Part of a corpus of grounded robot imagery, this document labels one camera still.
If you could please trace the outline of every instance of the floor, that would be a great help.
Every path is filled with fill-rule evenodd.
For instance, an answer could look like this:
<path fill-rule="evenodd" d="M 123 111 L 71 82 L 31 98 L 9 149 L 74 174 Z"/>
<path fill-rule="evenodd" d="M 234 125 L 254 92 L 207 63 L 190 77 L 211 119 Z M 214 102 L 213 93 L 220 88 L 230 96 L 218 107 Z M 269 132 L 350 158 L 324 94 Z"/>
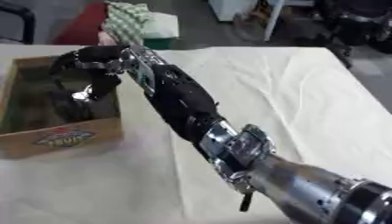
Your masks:
<path fill-rule="evenodd" d="M 36 44 L 50 44 L 52 39 L 86 4 L 98 0 L 12 0 L 32 9 L 37 17 Z M 312 35 L 315 29 L 308 29 L 309 21 L 285 21 L 272 41 L 268 44 L 249 43 L 235 34 L 232 25 L 219 23 L 208 7 L 206 0 L 127 0 L 137 4 L 146 3 L 151 11 L 175 14 L 179 18 L 180 40 L 173 48 L 194 49 L 208 46 L 291 46 L 294 35 Z M 0 14 L 0 36 L 20 35 L 20 21 L 14 17 Z M 392 112 L 392 58 L 368 47 L 357 47 L 353 51 L 353 75 Z"/>

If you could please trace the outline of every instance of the chair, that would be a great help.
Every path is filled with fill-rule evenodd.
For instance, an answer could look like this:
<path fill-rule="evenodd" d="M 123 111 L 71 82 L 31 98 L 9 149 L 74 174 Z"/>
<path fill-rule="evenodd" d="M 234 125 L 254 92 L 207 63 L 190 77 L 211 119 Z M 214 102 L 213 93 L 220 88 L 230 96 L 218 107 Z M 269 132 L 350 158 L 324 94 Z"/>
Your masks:
<path fill-rule="evenodd" d="M 14 4 L 0 1 L 0 11 L 13 14 L 21 17 L 24 22 L 23 37 L 21 39 L 0 37 L 2 40 L 7 42 L 22 43 L 25 45 L 32 45 L 34 42 L 34 31 L 35 31 L 35 16 L 27 8 Z"/>
<path fill-rule="evenodd" d="M 327 47 L 348 68 L 352 66 L 348 57 L 353 46 L 365 45 L 381 28 L 390 28 L 383 27 L 390 18 L 389 0 L 317 0 L 315 5 L 330 34 L 299 38 L 297 43 Z"/>

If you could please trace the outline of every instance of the silver metal cylinder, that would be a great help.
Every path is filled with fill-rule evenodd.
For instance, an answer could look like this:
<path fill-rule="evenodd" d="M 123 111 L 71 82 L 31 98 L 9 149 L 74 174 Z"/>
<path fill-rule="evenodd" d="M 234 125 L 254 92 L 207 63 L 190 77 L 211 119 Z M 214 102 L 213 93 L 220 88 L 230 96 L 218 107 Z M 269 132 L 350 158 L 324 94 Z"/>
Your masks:
<path fill-rule="evenodd" d="M 298 223 L 332 223 L 345 197 L 362 183 L 274 154 L 256 160 L 248 175 L 257 191 Z"/>
<path fill-rule="evenodd" d="M 343 178 L 274 154 L 257 159 L 248 180 L 296 223 L 392 223 L 392 190 L 375 182 Z"/>

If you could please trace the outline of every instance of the beige cloth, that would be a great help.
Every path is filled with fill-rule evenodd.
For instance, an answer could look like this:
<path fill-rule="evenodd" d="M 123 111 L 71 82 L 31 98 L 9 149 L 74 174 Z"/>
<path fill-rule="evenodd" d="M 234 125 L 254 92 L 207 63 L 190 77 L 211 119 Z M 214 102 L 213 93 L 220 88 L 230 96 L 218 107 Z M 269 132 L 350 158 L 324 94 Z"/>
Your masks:
<path fill-rule="evenodd" d="M 0 45 L 0 83 L 12 57 L 71 49 Z M 280 155 L 392 186 L 391 115 L 327 50 L 160 54 L 199 81 L 235 127 L 269 132 Z M 0 161 L 1 223 L 289 223 L 262 195 L 239 213 L 241 196 L 170 131 L 130 77 L 122 81 L 123 141 Z"/>

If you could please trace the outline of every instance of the black equipment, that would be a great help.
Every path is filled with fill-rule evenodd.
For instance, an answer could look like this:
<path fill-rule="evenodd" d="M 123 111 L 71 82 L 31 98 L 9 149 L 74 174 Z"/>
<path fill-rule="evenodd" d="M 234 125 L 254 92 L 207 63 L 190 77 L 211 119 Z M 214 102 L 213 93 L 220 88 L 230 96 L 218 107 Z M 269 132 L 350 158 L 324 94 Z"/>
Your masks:
<path fill-rule="evenodd" d="M 311 41 L 304 43 L 301 39 L 298 43 L 301 46 L 327 47 L 346 67 L 351 67 L 348 57 L 352 46 L 380 45 L 392 37 L 390 0 L 316 0 L 315 5 L 331 34 L 328 37 L 319 34 Z"/>

